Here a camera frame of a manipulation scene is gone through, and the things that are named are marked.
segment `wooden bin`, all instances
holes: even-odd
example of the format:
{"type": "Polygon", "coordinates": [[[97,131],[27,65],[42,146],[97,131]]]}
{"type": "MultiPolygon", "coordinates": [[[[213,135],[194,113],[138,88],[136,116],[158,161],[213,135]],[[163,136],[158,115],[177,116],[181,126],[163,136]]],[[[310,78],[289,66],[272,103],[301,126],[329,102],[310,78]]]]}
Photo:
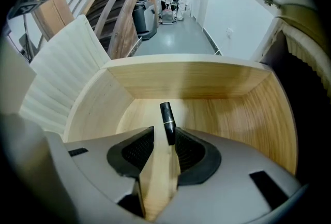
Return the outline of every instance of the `wooden bin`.
{"type": "Polygon", "coordinates": [[[166,101],[177,126],[244,142],[295,174],[291,108],[267,66],[191,54],[109,61],[74,102],[63,139],[87,140],[154,126],[154,151],[141,174],[147,219],[154,219],[176,191],[178,161],[167,144],[159,106],[166,101]]]}

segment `black slot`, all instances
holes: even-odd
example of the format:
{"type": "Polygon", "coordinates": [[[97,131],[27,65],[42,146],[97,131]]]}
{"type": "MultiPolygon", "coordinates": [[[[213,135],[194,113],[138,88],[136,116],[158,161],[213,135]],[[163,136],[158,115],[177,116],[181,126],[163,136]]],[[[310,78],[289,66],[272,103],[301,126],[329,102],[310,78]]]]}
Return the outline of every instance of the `black slot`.
{"type": "Polygon", "coordinates": [[[71,157],[73,157],[73,156],[77,156],[77,155],[83,154],[85,152],[88,152],[88,150],[84,147],[80,147],[80,148],[77,148],[75,150],[71,150],[71,151],[68,151],[68,152],[69,152],[69,155],[71,157]]]}
{"type": "Polygon", "coordinates": [[[251,173],[249,176],[254,181],[272,210],[279,207],[288,199],[288,196],[285,195],[285,193],[264,171],[251,173]]]}

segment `gray floor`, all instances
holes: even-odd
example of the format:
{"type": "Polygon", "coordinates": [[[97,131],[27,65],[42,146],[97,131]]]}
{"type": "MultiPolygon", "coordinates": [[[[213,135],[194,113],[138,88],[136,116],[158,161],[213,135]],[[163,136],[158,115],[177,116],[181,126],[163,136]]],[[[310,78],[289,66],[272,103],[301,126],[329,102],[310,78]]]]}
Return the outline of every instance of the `gray floor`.
{"type": "Polygon", "coordinates": [[[135,56],[154,54],[214,54],[214,50],[194,18],[174,24],[160,24],[157,33],[143,41],[135,56]]]}

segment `black cylinder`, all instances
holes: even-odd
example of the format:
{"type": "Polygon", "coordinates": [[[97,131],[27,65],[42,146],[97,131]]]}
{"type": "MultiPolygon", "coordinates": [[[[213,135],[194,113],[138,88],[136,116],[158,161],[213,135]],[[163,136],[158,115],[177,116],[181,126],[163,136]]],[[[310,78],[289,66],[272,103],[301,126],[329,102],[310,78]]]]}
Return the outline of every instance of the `black cylinder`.
{"type": "Polygon", "coordinates": [[[163,102],[160,104],[164,129],[167,135],[167,140],[169,145],[175,144],[175,127],[176,122],[171,111],[171,106],[169,102],[163,102]]]}

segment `hallway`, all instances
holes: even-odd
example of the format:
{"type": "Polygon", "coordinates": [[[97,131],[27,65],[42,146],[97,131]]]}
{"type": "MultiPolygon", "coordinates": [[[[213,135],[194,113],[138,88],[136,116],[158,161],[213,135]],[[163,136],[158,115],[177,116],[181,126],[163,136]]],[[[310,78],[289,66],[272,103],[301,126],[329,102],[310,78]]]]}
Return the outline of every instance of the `hallway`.
{"type": "Polygon", "coordinates": [[[143,41],[135,56],[154,54],[211,54],[215,52],[194,18],[160,24],[156,35],[143,41]]]}

